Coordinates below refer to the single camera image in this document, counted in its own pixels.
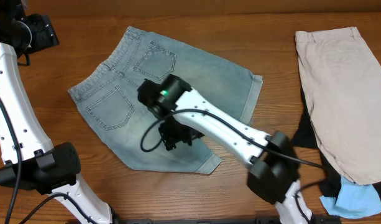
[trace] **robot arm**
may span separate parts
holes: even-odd
[[[0,43],[0,98],[6,107],[21,145],[23,173],[20,189],[36,189],[40,194],[64,193],[71,197],[96,223],[112,223],[110,206],[100,200],[80,174],[80,160],[66,142],[53,146],[41,128],[24,90],[16,53]],[[13,187],[17,156],[4,116],[0,110],[0,147],[5,166],[0,169],[0,185]],[[82,223],[88,221],[63,197],[56,198]]]
[[[26,16],[21,0],[0,1],[0,99],[11,120],[22,157],[21,162],[18,161],[0,108],[0,147],[4,163],[0,169],[0,185],[14,187],[19,175],[20,189],[36,189],[48,195],[67,194],[92,220],[112,223],[109,205],[101,201],[82,178],[74,147],[68,142],[54,147],[41,128],[19,75],[18,57],[24,54],[29,65],[28,54],[57,44],[59,41],[46,15]],[[88,223],[69,200],[56,199],[80,222]]]
[[[307,224],[300,210],[311,220],[312,212],[306,207],[301,193],[298,193],[299,164],[270,154],[264,161],[260,158],[266,147],[296,158],[289,139],[283,133],[276,132],[270,136],[240,123],[174,75],[168,76],[161,85],[145,80],[138,93],[138,100],[160,121],[168,123],[162,123],[159,128],[163,142],[170,146],[167,150],[171,150],[172,145],[175,148],[178,141],[191,144],[192,139],[200,136],[198,132],[203,133],[224,146],[247,168],[248,187],[260,198],[275,205],[282,224]],[[169,119],[171,114],[175,121]],[[166,126],[176,130],[167,131],[164,128]],[[299,196],[300,209],[296,194]]]

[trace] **light blue denim shorts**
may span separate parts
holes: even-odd
[[[169,37],[128,27],[124,37],[87,79],[69,89],[78,111],[92,130],[125,165],[134,170],[210,174],[221,162],[200,140],[178,143],[167,151],[140,150],[140,139],[156,120],[138,102],[145,78],[161,83],[169,74],[184,79],[209,102],[243,123],[255,108],[262,77],[248,69]],[[157,127],[145,148],[160,140]]]

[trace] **belt loop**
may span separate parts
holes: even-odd
[[[80,101],[81,99],[81,96],[79,94],[77,94],[77,91],[75,90],[75,88],[71,88],[68,90],[69,94],[71,96],[74,96],[75,100],[76,100],[76,104]]]
[[[313,41],[317,44],[316,37],[314,36],[313,32],[310,33],[312,35]]]
[[[351,27],[353,38],[356,40],[356,37],[360,37],[359,31],[356,27]]]

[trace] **stitching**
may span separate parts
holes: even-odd
[[[126,44],[126,46],[123,46],[123,47],[125,47],[125,50],[122,51],[121,54],[119,54],[119,58],[113,60],[113,64],[112,64],[113,67],[114,67],[114,66],[117,64],[117,62],[120,61],[120,60],[122,59],[122,57],[126,54],[127,50],[129,49],[129,46],[131,46],[131,44],[132,44],[132,41],[134,41],[134,38],[130,38],[130,40],[131,40],[131,41],[130,41],[128,44]]]
[[[117,125],[113,125],[113,126],[110,126],[110,127],[107,127],[106,124],[104,124],[101,119],[99,117],[97,117],[92,111],[91,109],[98,105],[100,102],[102,102],[103,100],[105,100],[107,97],[111,96],[115,91],[118,91],[121,96],[125,99],[125,101],[127,102],[127,104],[129,105],[129,108],[130,108],[130,111],[128,112],[127,114],[127,117],[126,119],[124,120],[124,122],[120,123],[120,124],[117,124]],[[132,116],[132,113],[134,112],[135,108],[134,108],[134,105],[128,100],[128,98],[125,96],[125,94],[121,91],[121,89],[116,85],[112,90],[110,90],[107,94],[105,94],[104,96],[102,96],[100,99],[98,99],[97,101],[95,101],[94,103],[90,104],[89,106],[87,106],[85,108],[85,110],[93,117],[93,119],[98,122],[105,130],[109,131],[109,130],[113,130],[113,129],[116,129],[116,128],[120,128],[124,125],[126,125],[129,121],[129,118]]]
[[[317,44],[316,38],[314,37],[314,35],[313,35],[312,32],[311,32],[311,34],[312,34],[313,42],[314,42],[315,44]]]
[[[158,76],[155,76],[153,74],[150,74],[149,72],[145,72],[145,71],[140,69],[141,65],[144,62],[146,62],[151,55],[157,54],[157,53],[160,53],[160,52],[168,53],[168,56],[172,57],[172,66],[171,66],[171,68],[168,69],[168,71],[164,72],[164,75],[162,75],[161,77],[158,77]],[[136,63],[136,65],[134,67],[134,71],[135,72],[139,72],[139,73],[141,73],[141,74],[143,74],[145,76],[148,76],[150,78],[154,78],[154,79],[157,79],[157,80],[162,80],[169,73],[172,73],[175,70],[176,58],[177,58],[177,56],[174,53],[172,53],[171,51],[165,49],[161,45],[156,44],[155,42],[151,41],[150,44],[149,44],[149,49],[146,51],[146,53],[143,55],[143,57]]]
[[[81,95],[81,94],[83,94],[84,92],[86,92],[87,90],[89,90],[93,85],[95,85],[95,83],[96,83],[99,79],[101,79],[101,78],[104,76],[104,74],[106,74],[106,72],[107,72],[108,70],[110,70],[110,67],[107,66],[104,62],[102,62],[100,65],[104,65],[104,66],[106,66],[108,69],[105,69],[105,70],[100,74],[99,77],[98,77],[98,74],[95,73],[95,76],[98,77],[98,79],[97,79],[94,83],[92,83],[86,90],[83,90],[81,93],[77,93],[78,95]],[[84,81],[82,81],[81,83],[79,83],[79,84],[77,84],[76,86],[74,86],[74,88],[79,88],[80,85],[84,85],[84,84],[86,84],[87,82],[90,82],[92,78],[94,78],[94,74],[91,74],[91,75],[90,75],[88,78],[86,78]]]
[[[121,55],[119,54],[120,57],[119,57],[117,60],[112,60],[112,62],[113,62],[112,66],[115,66],[115,64],[117,64],[117,62],[120,61],[120,59],[126,54],[126,52],[128,51],[129,47],[131,46],[131,43],[132,43],[132,41],[134,40],[134,38],[138,39],[138,37],[136,37],[135,35],[133,35],[133,34],[130,34],[130,35],[131,35],[133,38],[129,38],[130,42],[129,42],[128,44],[125,44],[125,43],[124,43],[124,41],[126,41],[126,39],[125,39],[125,34],[124,34],[124,38],[122,38],[122,39],[120,40],[120,43],[118,44],[118,46],[116,47],[116,49],[114,49],[112,55],[114,55],[114,52],[115,52],[116,50],[118,51],[118,49],[120,49],[120,48],[125,48],[123,51],[120,51]],[[104,62],[102,62],[100,65],[105,65],[106,67],[108,67],[108,70],[111,70],[112,67],[109,66],[108,64],[109,64],[109,58],[106,59]],[[83,91],[77,93],[77,94],[80,96],[80,98],[78,99],[78,100],[80,100],[80,102],[83,101],[83,100],[85,100],[85,99],[82,99],[82,100],[81,100],[81,95],[82,95],[84,92],[88,91],[92,86],[94,86],[95,83],[98,82],[98,81],[104,76],[104,74],[106,74],[106,72],[107,72],[108,70],[103,71],[102,74],[101,74],[100,76],[97,76],[97,74],[96,74],[95,76],[97,77],[97,79],[94,81],[94,83],[92,83],[92,84],[91,84],[88,88],[86,88],[85,90],[83,90]],[[81,83],[77,84],[74,88],[79,88],[80,85],[84,85],[84,84],[87,83],[87,82],[91,82],[91,79],[92,79],[92,78],[94,78],[94,76],[93,76],[93,75],[90,75],[87,79],[85,79],[85,80],[82,81]]]
[[[248,106],[249,106],[249,105],[248,105],[248,102],[249,102],[249,100],[250,100],[251,93],[253,92],[254,87],[255,87],[255,83],[256,83],[256,81],[255,81],[255,77],[253,77],[251,74],[250,74],[250,76],[251,76],[251,87],[250,87],[250,90],[248,91],[248,95],[247,95],[246,102],[244,103],[244,107],[243,107],[243,109],[242,109],[242,111],[241,111],[241,115],[240,115],[240,118],[239,118],[240,121],[242,121],[244,114],[245,114],[246,111],[248,110]]]
[[[128,32],[128,34],[131,34],[133,35],[134,37],[138,38],[139,37],[139,33],[142,33],[143,31],[140,30],[140,29],[136,29],[135,27],[131,27],[129,26],[126,30],[126,32]]]
[[[139,45],[140,43],[142,42],[142,37],[143,37],[143,33],[140,35],[140,37],[138,38],[138,43],[136,43],[136,46],[135,46],[135,49],[134,51],[132,52],[132,55],[131,57],[129,58],[128,62],[127,62],[127,65],[126,67],[123,69],[123,73],[125,73],[127,71],[127,69],[129,68],[129,65],[131,64],[132,60],[134,59],[134,56],[135,56],[135,53],[138,51],[138,48],[139,48]]]
[[[351,27],[351,31],[352,31],[352,35],[353,35],[353,39],[356,40],[356,37],[359,37],[356,33],[356,28],[355,27]]]
[[[127,31],[126,34],[131,35],[131,36],[135,37],[136,39],[139,38],[139,36],[137,34],[132,33],[130,30]]]
[[[103,87],[105,87],[106,85],[112,83],[114,80],[116,80],[118,78],[119,75],[116,75],[114,77],[112,77],[111,79],[109,79],[107,82],[103,83],[102,85],[100,85],[99,87],[97,87],[96,89],[94,89],[91,93],[89,93],[88,95],[84,96],[81,98],[81,101],[84,101],[86,99],[88,99],[90,96],[92,96],[93,94],[95,94],[97,91],[101,90]]]
[[[212,173],[212,171],[220,164],[220,162],[218,164],[215,164],[215,163],[212,163],[214,162],[213,160],[215,159],[215,157],[217,157],[216,154],[212,154],[208,159],[207,161],[205,161],[205,163],[200,167],[198,168],[196,171],[194,172],[198,172],[198,173],[201,173],[201,174],[205,174],[206,172],[203,172],[203,171],[206,171],[204,168],[206,166],[212,166],[213,168],[212,169],[209,169],[209,174]]]
[[[130,84],[132,84],[132,85],[134,85],[134,86],[136,86],[136,87],[139,87],[139,85],[137,85],[137,84],[134,83],[133,81],[129,80],[123,72],[117,71],[116,68],[113,68],[113,70],[114,70],[118,75],[120,75],[122,78],[124,78],[125,80],[127,80]]]

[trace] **black cable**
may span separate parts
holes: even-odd
[[[26,58],[26,63],[20,63],[18,62],[18,66],[30,66],[30,56],[28,53],[24,53],[24,57]]]
[[[300,202],[299,202],[299,198],[300,196],[298,195],[301,191],[303,191],[304,189],[308,189],[309,187],[312,187],[314,185],[318,185],[320,183],[323,183],[324,181],[327,181],[327,179],[323,179],[323,180],[319,180],[319,181],[316,181],[316,182],[312,182],[310,184],[306,184],[305,186],[302,186],[299,190],[296,191],[294,197],[295,197],[295,202],[296,202],[296,206],[298,207],[298,210],[300,211],[302,217],[306,220],[306,222],[308,224],[311,224],[311,220],[309,220],[309,218],[305,215],[305,213],[302,211],[301,209],[301,206],[300,206]]]
[[[21,183],[21,175],[22,175],[22,153],[21,153],[21,147],[19,145],[19,142],[17,140],[15,130],[12,126],[11,119],[9,119],[8,112],[6,111],[6,108],[4,106],[4,103],[2,102],[0,98],[0,109],[2,114],[4,115],[5,122],[8,126],[9,133],[11,134],[12,141],[14,143],[14,149],[16,150],[16,155],[17,155],[17,174],[16,174],[16,182],[14,186],[14,191],[12,193],[12,198],[11,202],[9,204],[9,208],[6,214],[5,218],[5,224],[9,223],[9,220],[11,219],[12,211],[14,209],[16,197],[17,197],[17,192],[19,191],[19,185]]]
[[[161,141],[156,144],[153,148],[151,149],[145,149],[143,147],[143,142],[145,141],[145,138],[146,138],[146,135],[150,132],[150,130],[156,126],[157,124],[159,124],[159,122],[161,121],[165,121],[167,120],[168,118],[172,117],[173,115],[175,114],[178,114],[178,113],[186,113],[186,112],[194,112],[194,113],[201,113],[203,115],[208,115],[216,120],[218,120],[219,122],[221,122],[222,124],[224,124],[225,126],[227,126],[228,128],[230,128],[232,131],[234,131],[236,134],[240,135],[240,137],[242,137],[243,139],[245,139],[246,141],[248,141],[249,143],[261,148],[263,151],[266,151],[268,153],[271,153],[275,156],[278,156],[278,157],[281,157],[281,158],[284,158],[284,159],[287,159],[289,161],[292,161],[292,162],[297,162],[297,163],[301,163],[301,164],[306,164],[306,165],[309,165],[309,166],[313,166],[313,167],[317,167],[317,168],[320,168],[322,170],[329,170],[327,167],[325,166],[322,166],[320,164],[316,164],[314,162],[309,162],[309,161],[305,161],[303,159],[298,159],[298,158],[294,158],[294,157],[291,157],[291,156],[287,156],[287,155],[284,155],[282,153],[279,153],[279,152],[276,152],[272,149],[269,149],[267,148],[266,146],[263,146],[257,142],[255,142],[253,139],[247,137],[245,134],[243,134],[242,132],[240,132],[238,129],[236,129],[235,127],[233,127],[231,124],[229,124],[227,121],[223,120],[222,118],[220,118],[219,116],[216,116],[215,114],[213,113],[210,113],[209,111],[205,111],[205,110],[199,110],[199,109],[183,109],[183,110],[177,110],[177,111],[174,111],[162,118],[159,118],[158,120],[156,120],[155,122],[153,122],[152,125],[150,125],[147,129],[146,129],[146,132],[143,134],[142,136],[142,139],[140,140],[140,149],[144,152],[151,152],[153,151],[154,149],[156,149],[158,147],[158,145],[161,143]]]
[[[86,219],[88,223],[97,224],[94,220],[92,220],[90,217],[86,216],[84,211],[80,208],[80,206],[67,194],[64,193],[55,193],[49,197],[47,197],[45,200],[43,200],[39,205],[37,205],[19,224],[23,224],[27,222],[31,216],[33,216],[43,205],[45,205],[47,202],[49,202],[51,199],[55,197],[63,197],[65,200],[69,200],[74,207],[78,210],[78,212]]]

